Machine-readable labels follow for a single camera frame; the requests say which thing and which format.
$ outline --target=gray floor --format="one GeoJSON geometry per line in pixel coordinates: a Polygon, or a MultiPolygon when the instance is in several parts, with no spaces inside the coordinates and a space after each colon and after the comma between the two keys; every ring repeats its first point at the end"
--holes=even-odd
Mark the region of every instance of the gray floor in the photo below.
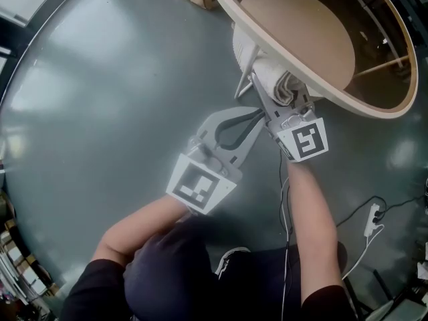
{"type": "MultiPolygon", "coordinates": [[[[25,241],[61,286],[79,276],[110,225],[162,195],[202,121],[238,104],[231,34],[222,10],[186,0],[68,0],[33,42],[0,114],[5,168],[25,241]]],[[[422,80],[426,72],[421,68],[422,80]]],[[[371,195],[392,204],[423,193],[426,92],[421,82],[411,111],[391,121],[317,102],[330,151],[314,168],[335,220],[371,195]]],[[[258,101],[249,93],[242,103],[258,101]]],[[[252,250],[284,245],[278,164],[278,148],[263,133],[242,166],[241,184],[213,215],[225,242],[252,250]]],[[[339,229],[350,262],[364,247],[368,209],[339,229]]],[[[350,275],[372,307],[385,298],[370,271],[378,269],[397,293],[415,269],[414,241],[426,235],[416,203],[384,221],[350,275]]],[[[221,250],[212,248],[213,257],[221,250]]]]}

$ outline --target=cable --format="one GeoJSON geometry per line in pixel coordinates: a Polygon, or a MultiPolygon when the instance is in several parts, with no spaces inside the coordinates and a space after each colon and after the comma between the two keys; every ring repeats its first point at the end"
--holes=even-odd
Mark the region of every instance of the cable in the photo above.
{"type": "Polygon", "coordinates": [[[284,262],[284,287],[282,289],[282,308],[281,308],[281,321],[282,321],[284,319],[284,302],[286,301],[287,265],[290,266],[290,269],[291,269],[291,265],[290,265],[290,259],[288,257],[288,248],[290,246],[290,233],[288,231],[286,212],[284,211],[284,187],[285,187],[285,185],[288,182],[288,177],[284,181],[284,183],[282,183],[281,168],[282,168],[282,150],[280,149],[280,168],[279,168],[279,172],[280,172],[280,183],[281,183],[280,212],[282,212],[282,217],[284,218],[284,226],[282,225],[281,214],[280,214],[280,222],[281,222],[281,226],[283,226],[283,228],[284,228],[284,230],[286,232],[286,235],[287,235],[286,259],[285,259],[285,262],[284,262]]]}
{"type": "Polygon", "coordinates": [[[288,226],[287,226],[287,219],[286,219],[286,213],[284,211],[284,204],[282,203],[283,196],[284,196],[284,186],[288,182],[288,177],[284,181],[282,187],[281,187],[281,210],[282,210],[282,217],[284,218],[284,225],[286,227],[286,234],[287,234],[287,244],[286,244],[286,260],[284,264],[284,287],[282,289],[282,308],[281,308],[281,320],[284,319],[284,302],[286,300],[286,282],[287,282],[287,264],[288,264],[288,246],[290,244],[290,234],[288,233],[288,226]]]}
{"type": "Polygon", "coordinates": [[[287,293],[286,293],[286,298],[284,298],[284,303],[286,302],[288,294],[290,293],[290,291],[292,289],[292,286],[293,286],[293,273],[292,273],[292,266],[290,264],[290,256],[288,256],[288,271],[291,273],[291,276],[290,276],[290,285],[288,286],[288,290],[287,290],[287,293]]]}
{"type": "Polygon", "coordinates": [[[292,226],[290,227],[290,237],[291,237],[293,235],[293,232],[294,232],[294,226],[293,226],[292,215],[290,213],[290,204],[288,203],[288,195],[289,194],[290,194],[290,185],[288,185],[288,188],[287,188],[286,204],[287,204],[287,210],[288,210],[288,219],[290,220],[290,223],[292,224],[292,226]]]}
{"type": "Polygon", "coordinates": [[[403,206],[403,205],[406,205],[407,203],[410,203],[410,202],[413,202],[413,201],[417,201],[417,200],[419,200],[419,199],[422,199],[423,197],[425,197],[425,195],[421,195],[421,196],[419,196],[419,197],[413,197],[412,199],[409,199],[409,200],[404,201],[404,202],[402,202],[402,203],[397,203],[396,205],[392,205],[392,206],[387,207],[387,208],[382,212],[382,213],[383,213],[383,214],[382,214],[382,216],[381,216],[381,217],[379,217],[379,221],[383,219],[383,217],[387,214],[387,212],[388,212],[390,209],[395,208],[395,207],[401,207],[401,206],[403,206]]]}
{"type": "Polygon", "coordinates": [[[365,201],[364,203],[362,203],[361,205],[359,205],[356,209],[354,209],[354,211],[350,214],[350,215],[348,215],[348,217],[346,217],[345,219],[343,219],[340,223],[338,223],[337,225],[336,225],[336,227],[339,227],[339,226],[341,226],[343,223],[346,223],[351,217],[353,217],[354,216],[354,214],[357,212],[357,211],[359,211],[361,208],[363,208],[367,203],[369,203],[371,200],[373,200],[373,199],[379,199],[379,200],[381,200],[384,204],[385,204],[385,210],[384,210],[384,213],[386,213],[386,210],[387,210],[387,202],[382,198],[382,197],[380,197],[380,196],[377,196],[377,195],[373,195],[370,199],[368,199],[367,201],[365,201]]]}
{"type": "Polygon", "coordinates": [[[379,234],[381,234],[381,231],[383,231],[383,229],[385,228],[385,225],[379,225],[379,227],[382,227],[381,230],[379,232],[377,232],[370,241],[368,240],[368,237],[366,237],[366,248],[361,253],[360,257],[358,258],[358,260],[356,261],[354,266],[352,266],[352,268],[346,273],[346,275],[342,277],[342,280],[344,280],[346,277],[348,277],[348,275],[353,271],[353,269],[355,269],[358,266],[358,264],[360,263],[360,261],[364,257],[364,254],[366,254],[368,247],[370,246],[372,241],[375,240],[375,237],[377,237],[379,234]]]}

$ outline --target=forearm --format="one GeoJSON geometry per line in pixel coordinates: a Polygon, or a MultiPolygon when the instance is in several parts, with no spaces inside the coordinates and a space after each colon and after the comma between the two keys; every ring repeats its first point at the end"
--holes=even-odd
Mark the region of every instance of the forearm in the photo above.
{"type": "Polygon", "coordinates": [[[103,235],[92,260],[111,255],[122,265],[132,259],[154,234],[171,227],[185,213],[187,207],[171,196],[149,203],[113,225],[103,235]]]}
{"type": "Polygon", "coordinates": [[[290,197],[299,252],[337,247],[337,231],[324,195],[310,169],[288,163],[290,197]]]}
{"type": "Polygon", "coordinates": [[[310,169],[288,163],[290,197],[302,269],[302,301],[324,286],[341,284],[337,231],[310,169]]]}

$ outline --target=black sleeve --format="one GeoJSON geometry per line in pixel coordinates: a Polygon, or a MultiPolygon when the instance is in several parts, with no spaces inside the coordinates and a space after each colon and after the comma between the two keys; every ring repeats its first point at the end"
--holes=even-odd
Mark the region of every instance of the black sleeve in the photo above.
{"type": "Polygon", "coordinates": [[[60,320],[129,320],[123,273],[114,261],[91,261],[66,298],[60,320]]]}
{"type": "Polygon", "coordinates": [[[356,321],[343,287],[326,286],[310,295],[302,305],[302,320],[356,321]]]}

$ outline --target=white cloth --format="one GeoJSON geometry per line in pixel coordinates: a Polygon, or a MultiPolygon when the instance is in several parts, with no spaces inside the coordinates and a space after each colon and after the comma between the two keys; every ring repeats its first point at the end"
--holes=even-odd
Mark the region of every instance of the white cloth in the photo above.
{"type": "MultiPolygon", "coordinates": [[[[255,42],[235,25],[233,52],[242,72],[254,47],[255,42]]],[[[266,93],[281,106],[288,106],[294,100],[296,92],[304,87],[303,82],[261,50],[253,63],[253,70],[266,93]]]]}

